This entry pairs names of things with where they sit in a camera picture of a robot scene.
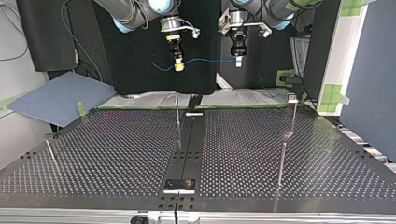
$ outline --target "perforated breadboard table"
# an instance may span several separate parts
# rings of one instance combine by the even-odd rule
[[[203,112],[179,132],[173,110],[95,111],[52,143],[56,160],[43,144],[0,172],[0,207],[396,214],[394,173],[311,110],[294,125],[291,108]],[[195,193],[163,194],[176,178]]]

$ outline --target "blue cable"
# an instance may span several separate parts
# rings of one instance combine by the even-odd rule
[[[185,62],[184,64],[187,65],[189,63],[193,63],[195,61],[201,61],[201,62],[206,62],[206,63],[234,63],[235,60],[209,60],[209,59],[202,59],[202,58],[194,58],[191,59],[187,62]],[[158,68],[158,70],[161,70],[163,72],[169,72],[170,70],[172,70],[175,66],[172,65],[168,68],[161,68],[160,66],[158,66],[157,64],[153,63],[152,64],[154,67]]]

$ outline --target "blue mat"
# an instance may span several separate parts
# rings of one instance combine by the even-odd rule
[[[114,88],[106,83],[69,72],[16,100],[9,109],[65,127],[80,117],[79,102],[88,111],[114,94]]]

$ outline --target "metal rod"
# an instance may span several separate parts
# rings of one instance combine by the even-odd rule
[[[175,105],[176,105],[176,113],[177,113],[177,127],[180,129],[180,114],[178,112],[178,95],[175,93]]]
[[[287,143],[283,143],[280,152],[279,177],[277,179],[277,184],[279,187],[282,186],[282,175],[283,175],[283,166],[285,164],[286,146]]]
[[[296,121],[296,114],[297,114],[297,104],[298,104],[298,102],[296,102],[295,104],[294,104],[294,112],[293,112],[293,122],[292,122],[292,124],[291,124],[291,131],[294,133],[294,123],[295,123],[295,121]]]
[[[49,141],[49,140],[46,140],[46,143],[47,143],[47,147],[48,147],[48,149],[49,149],[50,157],[51,157],[53,160],[55,160],[55,155],[54,155],[53,152],[52,152],[52,147],[51,147],[51,145],[50,145],[50,141]]]

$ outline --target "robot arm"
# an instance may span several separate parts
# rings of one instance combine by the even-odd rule
[[[111,14],[116,26],[123,33],[132,32],[139,27],[147,29],[150,21],[163,17],[160,21],[161,32],[169,43],[176,71],[184,70],[181,32],[189,29],[192,31],[192,37],[198,38],[200,30],[179,17],[180,2],[177,0],[95,0],[95,2]]]
[[[293,7],[294,4],[292,0],[230,0],[228,9],[219,19],[219,31],[233,41],[231,54],[236,67],[242,66],[242,59],[248,54],[245,43],[248,27],[259,26],[260,36],[266,38],[272,33],[271,28],[282,30],[289,24],[299,9]]]

